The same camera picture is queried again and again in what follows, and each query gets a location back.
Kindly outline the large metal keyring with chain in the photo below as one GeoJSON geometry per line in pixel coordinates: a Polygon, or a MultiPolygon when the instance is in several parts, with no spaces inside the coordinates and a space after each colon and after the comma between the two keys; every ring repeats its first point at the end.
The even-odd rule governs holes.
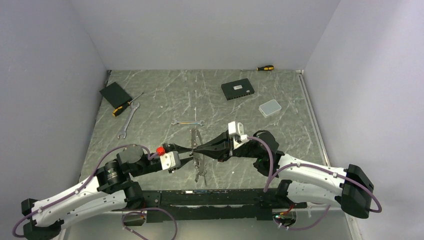
{"type": "MultiPolygon", "coordinates": [[[[197,146],[200,146],[203,144],[203,140],[200,134],[200,131],[197,128],[192,128],[190,130],[190,134],[191,134],[191,148],[195,149],[197,146]]],[[[199,182],[199,178],[203,177],[204,180],[204,184],[207,185],[207,181],[206,181],[206,164],[205,164],[205,157],[199,153],[196,152],[191,152],[190,156],[193,157],[193,166],[195,169],[195,178],[194,181],[196,183],[199,182]]]]}

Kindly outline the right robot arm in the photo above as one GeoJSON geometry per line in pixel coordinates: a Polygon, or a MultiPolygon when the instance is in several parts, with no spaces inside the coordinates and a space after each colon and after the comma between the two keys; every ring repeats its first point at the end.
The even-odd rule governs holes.
{"type": "Polygon", "coordinates": [[[227,130],[192,151],[219,162],[232,157],[255,159],[253,167],[266,177],[263,192],[268,192],[275,179],[280,180],[275,200],[282,208],[300,203],[338,205],[360,219],[382,212],[374,185],[359,166],[319,165],[284,153],[279,146],[268,130],[258,130],[252,136],[227,130]]]}

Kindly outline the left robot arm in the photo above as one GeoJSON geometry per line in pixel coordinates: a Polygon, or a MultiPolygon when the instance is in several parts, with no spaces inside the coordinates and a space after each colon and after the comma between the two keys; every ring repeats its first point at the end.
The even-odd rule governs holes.
{"type": "Polygon", "coordinates": [[[161,198],[155,193],[145,194],[134,177],[159,171],[173,171],[191,157],[180,159],[190,148],[164,144],[150,152],[139,144],[113,148],[114,159],[104,162],[112,153],[105,153],[92,173],[76,185],[43,200],[28,198],[21,202],[21,211],[28,222],[23,233],[17,234],[19,220],[12,230],[15,237],[27,240],[51,240],[75,223],[109,211],[124,211],[125,215],[160,211],[161,198]]]}

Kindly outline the small silver wrench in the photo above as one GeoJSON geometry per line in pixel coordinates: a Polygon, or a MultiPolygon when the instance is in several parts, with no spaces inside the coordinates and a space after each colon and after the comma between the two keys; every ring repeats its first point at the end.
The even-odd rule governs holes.
{"type": "Polygon", "coordinates": [[[180,121],[177,119],[173,119],[170,123],[171,125],[198,125],[198,126],[204,126],[205,125],[204,120],[198,120],[198,121],[180,121]]]}

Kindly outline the large silver wrench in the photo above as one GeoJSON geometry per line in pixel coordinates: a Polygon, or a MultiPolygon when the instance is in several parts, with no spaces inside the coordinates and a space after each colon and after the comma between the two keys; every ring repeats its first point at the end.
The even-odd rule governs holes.
{"type": "Polygon", "coordinates": [[[130,104],[130,113],[128,115],[128,117],[126,118],[126,121],[124,123],[124,125],[122,126],[122,128],[120,129],[120,131],[118,132],[117,138],[120,139],[125,139],[127,137],[127,129],[128,126],[130,125],[130,122],[136,112],[136,110],[140,107],[140,103],[139,102],[132,102],[130,104]]]}

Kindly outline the white plastic box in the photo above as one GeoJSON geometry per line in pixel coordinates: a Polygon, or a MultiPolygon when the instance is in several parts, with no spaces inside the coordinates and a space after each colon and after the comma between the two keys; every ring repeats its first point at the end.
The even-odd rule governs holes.
{"type": "Polygon", "coordinates": [[[264,118],[268,118],[271,115],[279,112],[282,109],[281,105],[275,100],[269,100],[258,107],[259,112],[264,118]]]}

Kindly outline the orange black screwdriver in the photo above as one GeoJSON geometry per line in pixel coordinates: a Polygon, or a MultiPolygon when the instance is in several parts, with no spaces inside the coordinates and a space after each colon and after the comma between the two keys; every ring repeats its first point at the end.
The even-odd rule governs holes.
{"type": "Polygon", "coordinates": [[[131,105],[131,103],[132,102],[134,102],[136,99],[138,99],[141,95],[143,95],[144,94],[144,92],[142,92],[141,94],[139,94],[138,96],[136,96],[134,99],[132,99],[132,100],[130,100],[130,101],[128,101],[127,103],[124,103],[124,104],[122,104],[121,106],[119,106],[118,108],[116,108],[113,112],[112,112],[112,115],[114,116],[114,117],[117,117],[117,116],[119,116],[120,114],[122,114],[125,110],[126,110],[126,108],[128,108],[130,105],[131,105]]]}

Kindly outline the black flat box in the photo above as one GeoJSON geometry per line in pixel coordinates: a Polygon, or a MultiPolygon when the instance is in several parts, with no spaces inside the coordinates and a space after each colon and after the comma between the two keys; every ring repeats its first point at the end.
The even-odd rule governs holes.
{"type": "Polygon", "coordinates": [[[121,107],[133,99],[117,82],[111,83],[99,92],[114,109],[121,107]]]}

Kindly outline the black network switch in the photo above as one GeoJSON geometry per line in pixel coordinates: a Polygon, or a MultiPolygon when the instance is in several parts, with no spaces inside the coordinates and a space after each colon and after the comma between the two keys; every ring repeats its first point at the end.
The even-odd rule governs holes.
{"type": "Polygon", "coordinates": [[[255,90],[248,78],[223,83],[221,85],[221,90],[227,101],[255,93],[255,90]]]}

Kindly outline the orange screwdriver at wall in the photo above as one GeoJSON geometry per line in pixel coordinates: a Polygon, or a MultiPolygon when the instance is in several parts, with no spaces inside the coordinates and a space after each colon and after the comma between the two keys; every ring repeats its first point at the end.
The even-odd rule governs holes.
{"type": "Polygon", "coordinates": [[[243,69],[241,72],[249,72],[249,71],[256,71],[256,72],[269,72],[273,71],[275,67],[273,65],[265,65],[257,67],[256,69],[243,69]]]}

